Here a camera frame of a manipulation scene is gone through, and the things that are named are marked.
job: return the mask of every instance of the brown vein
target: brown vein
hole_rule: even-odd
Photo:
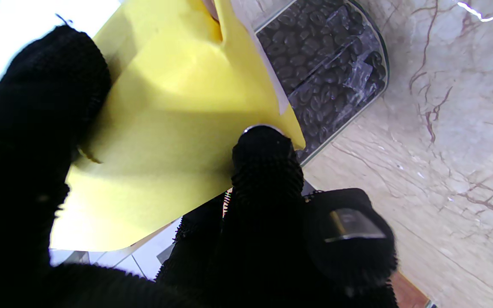
[[[422,68],[425,66],[427,63],[427,47],[429,46],[429,41],[431,37],[431,30],[433,29],[433,24],[435,23],[435,20],[437,19],[437,14],[439,11],[439,1],[435,0],[435,14],[433,14],[433,17],[431,18],[431,23],[429,24],[429,27],[427,29],[427,41],[425,43],[425,47],[423,47],[423,61],[419,69],[414,73],[412,78],[410,79],[410,95],[412,95],[412,85],[416,81],[417,78],[419,78],[421,75],[418,75],[418,73],[422,70]]]

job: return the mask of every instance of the coffee beans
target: coffee beans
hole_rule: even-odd
[[[344,0],[296,0],[258,33],[307,142],[300,161],[385,89],[376,35]]]

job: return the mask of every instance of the white wall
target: white wall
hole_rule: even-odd
[[[0,0],[0,76],[24,45],[62,24],[55,14],[93,37],[119,5],[119,0]]]

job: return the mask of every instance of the black knit glove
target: black knit glove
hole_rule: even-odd
[[[86,33],[59,26],[24,47],[0,81],[0,137],[37,150],[77,142],[110,89],[104,57]]]

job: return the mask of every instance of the yellow sheet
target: yellow sheet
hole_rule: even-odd
[[[127,247],[231,186],[231,150],[253,124],[305,141],[228,0],[129,0],[96,35],[113,86],[67,178],[51,247]]]

